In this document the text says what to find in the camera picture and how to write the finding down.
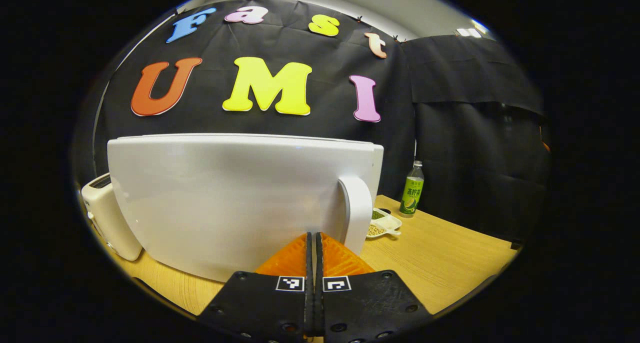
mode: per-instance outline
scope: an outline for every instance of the plastic bottle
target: plastic bottle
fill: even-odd
[[[422,166],[422,161],[413,161],[413,169],[406,176],[402,200],[400,201],[400,217],[411,218],[416,213],[420,194],[423,192],[423,184],[425,183]]]

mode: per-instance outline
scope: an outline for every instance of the yellow letter m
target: yellow letter m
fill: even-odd
[[[275,108],[285,115],[306,116],[311,112],[307,104],[307,76],[311,67],[290,62],[272,76],[262,58],[243,56],[234,61],[238,66],[231,97],[222,103],[225,111],[249,111],[254,102],[249,100],[249,87],[253,90],[255,100],[263,111],[269,109],[274,99],[282,91],[282,99]]]

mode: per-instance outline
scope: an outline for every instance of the wooden table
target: wooden table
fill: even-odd
[[[374,206],[402,220],[402,234],[367,239],[361,258],[377,271],[394,270],[432,314],[500,272],[517,253],[510,242],[422,211],[402,218],[400,203],[384,195],[378,195]],[[136,261],[125,260],[100,242],[124,272],[192,314],[199,315],[224,284],[158,263],[144,250]]]

